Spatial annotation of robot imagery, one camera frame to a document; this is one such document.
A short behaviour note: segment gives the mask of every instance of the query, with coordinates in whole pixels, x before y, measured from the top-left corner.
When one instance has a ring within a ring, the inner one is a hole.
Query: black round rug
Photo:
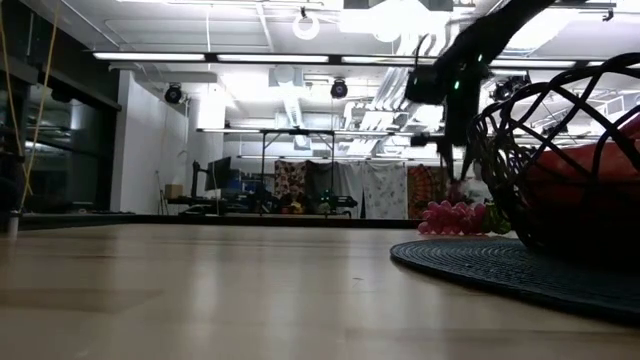
[[[419,272],[558,310],[640,326],[640,273],[568,263],[508,239],[399,244],[391,258]]]

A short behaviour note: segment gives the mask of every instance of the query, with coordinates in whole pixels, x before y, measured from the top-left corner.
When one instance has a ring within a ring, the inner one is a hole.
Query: computer monitor
[[[207,164],[207,180],[205,191],[224,189],[231,178],[231,157],[216,160]]]

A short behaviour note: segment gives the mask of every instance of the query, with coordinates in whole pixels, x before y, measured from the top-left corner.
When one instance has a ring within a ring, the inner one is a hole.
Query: black woven basket
[[[527,247],[568,256],[637,258],[638,253],[634,252],[640,251],[640,237],[636,231],[640,224],[640,177],[637,176],[640,152],[634,140],[623,135],[619,128],[640,112],[640,106],[612,123],[590,106],[587,99],[605,73],[640,79],[640,70],[633,66],[639,63],[640,53],[632,53],[612,58],[601,66],[565,71],[548,83],[529,85],[510,100],[488,106],[475,118],[470,137],[472,144],[478,147],[475,152],[480,154],[484,181]],[[580,96],[563,87],[585,79],[590,80]],[[548,136],[543,136],[527,121],[551,92],[573,103],[573,107]],[[520,119],[512,118],[514,105],[529,97],[535,99],[529,110]],[[580,165],[575,160],[575,153],[553,142],[579,110],[605,130],[599,139],[593,140],[595,149],[589,166],[583,166],[584,161]],[[529,147],[517,144],[516,129],[540,144]],[[607,157],[601,159],[603,149],[606,147],[609,151],[616,145],[617,151],[626,158],[623,160],[628,161],[628,169],[636,175],[632,179],[627,177],[622,181],[602,177],[601,160],[608,161]],[[549,151],[563,162],[566,171],[557,171],[538,161],[541,156],[548,159]],[[533,171],[544,176],[532,178]],[[541,194],[545,191],[547,196],[543,197]],[[548,194],[557,196],[551,197],[550,201]]]

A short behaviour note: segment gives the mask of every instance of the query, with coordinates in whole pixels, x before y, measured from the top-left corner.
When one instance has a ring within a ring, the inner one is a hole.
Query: white curtain
[[[352,219],[359,219],[362,211],[362,163],[347,162],[337,163],[334,171],[336,172],[335,194],[339,196],[351,196],[353,200],[358,202],[355,208],[339,208],[339,212],[350,211]]]
[[[367,219],[407,219],[407,169],[398,163],[365,163],[362,183]]]

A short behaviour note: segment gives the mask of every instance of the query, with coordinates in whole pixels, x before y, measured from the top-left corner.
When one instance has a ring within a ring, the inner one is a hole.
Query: cardboard box
[[[167,199],[176,199],[182,195],[182,185],[167,184],[164,186],[164,197]]]

